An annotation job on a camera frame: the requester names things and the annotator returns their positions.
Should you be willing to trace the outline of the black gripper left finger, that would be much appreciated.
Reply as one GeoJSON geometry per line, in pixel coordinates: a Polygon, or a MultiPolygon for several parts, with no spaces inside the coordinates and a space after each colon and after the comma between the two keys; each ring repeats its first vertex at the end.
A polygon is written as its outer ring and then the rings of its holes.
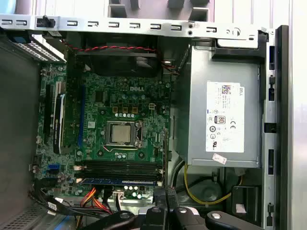
{"type": "Polygon", "coordinates": [[[153,193],[153,206],[140,208],[137,215],[123,210],[106,218],[103,230],[166,230],[168,229],[168,201],[165,189],[153,193]]]}

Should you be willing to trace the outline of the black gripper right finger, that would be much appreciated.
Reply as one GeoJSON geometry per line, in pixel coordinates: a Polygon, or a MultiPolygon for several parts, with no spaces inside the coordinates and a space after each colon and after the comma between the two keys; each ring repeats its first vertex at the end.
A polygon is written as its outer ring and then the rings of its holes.
{"type": "Polygon", "coordinates": [[[174,230],[260,230],[261,227],[222,211],[211,211],[204,218],[193,207],[180,206],[177,193],[168,189],[170,224],[174,230]]]}

